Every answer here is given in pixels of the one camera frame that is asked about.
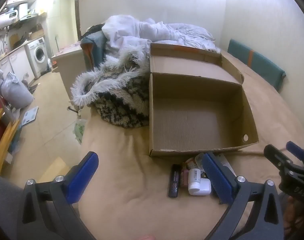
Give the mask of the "right hand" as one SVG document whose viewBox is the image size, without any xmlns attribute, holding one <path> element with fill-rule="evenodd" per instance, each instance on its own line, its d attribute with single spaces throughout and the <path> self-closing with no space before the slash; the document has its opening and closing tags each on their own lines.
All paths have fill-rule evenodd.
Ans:
<svg viewBox="0 0 304 240">
<path fill-rule="evenodd" d="M 284 239 L 304 239 L 304 203 L 285 195 L 282 211 Z"/>
</svg>

